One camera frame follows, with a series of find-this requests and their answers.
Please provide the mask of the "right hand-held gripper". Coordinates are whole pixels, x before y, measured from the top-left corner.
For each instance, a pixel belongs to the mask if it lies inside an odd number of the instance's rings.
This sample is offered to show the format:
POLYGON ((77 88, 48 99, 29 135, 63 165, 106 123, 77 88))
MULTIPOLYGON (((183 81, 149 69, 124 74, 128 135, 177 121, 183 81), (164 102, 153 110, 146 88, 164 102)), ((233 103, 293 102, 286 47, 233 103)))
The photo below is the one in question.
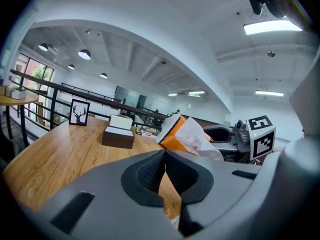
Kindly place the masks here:
POLYGON ((273 152, 276 126, 267 115, 238 120, 233 126, 209 125, 203 131, 210 136, 213 146, 227 162, 255 163, 273 152))

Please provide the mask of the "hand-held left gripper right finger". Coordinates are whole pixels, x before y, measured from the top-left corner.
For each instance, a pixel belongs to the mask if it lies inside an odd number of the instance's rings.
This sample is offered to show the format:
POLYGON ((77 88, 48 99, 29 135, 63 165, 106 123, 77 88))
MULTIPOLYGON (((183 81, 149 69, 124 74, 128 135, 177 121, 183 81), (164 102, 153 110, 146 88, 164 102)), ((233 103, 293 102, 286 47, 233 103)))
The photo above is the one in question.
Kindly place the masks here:
POLYGON ((191 236, 219 219, 245 194, 260 169, 166 150, 165 172, 181 197, 180 233, 191 236))

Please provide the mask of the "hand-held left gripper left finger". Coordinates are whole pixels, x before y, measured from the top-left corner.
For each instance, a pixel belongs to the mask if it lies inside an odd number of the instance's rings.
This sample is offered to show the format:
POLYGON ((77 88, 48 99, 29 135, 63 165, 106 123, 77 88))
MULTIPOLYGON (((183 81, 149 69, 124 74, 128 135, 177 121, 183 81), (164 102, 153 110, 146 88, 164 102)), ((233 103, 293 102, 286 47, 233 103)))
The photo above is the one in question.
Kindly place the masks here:
POLYGON ((178 240, 159 196, 165 152, 151 151, 90 169, 34 214, 52 240, 178 240))

